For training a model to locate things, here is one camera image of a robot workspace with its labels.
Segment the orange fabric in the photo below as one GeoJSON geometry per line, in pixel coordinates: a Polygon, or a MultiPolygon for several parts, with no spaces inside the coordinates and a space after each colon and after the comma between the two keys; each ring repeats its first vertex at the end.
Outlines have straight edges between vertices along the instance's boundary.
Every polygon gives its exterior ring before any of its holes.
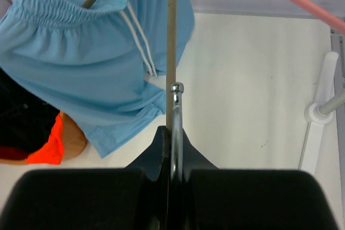
{"type": "Polygon", "coordinates": [[[48,142],[41,149],[29,155],[26,162],[28,164],[61,164],[64,155],[63,132],[64,124],[59,114],[48,142]]]}

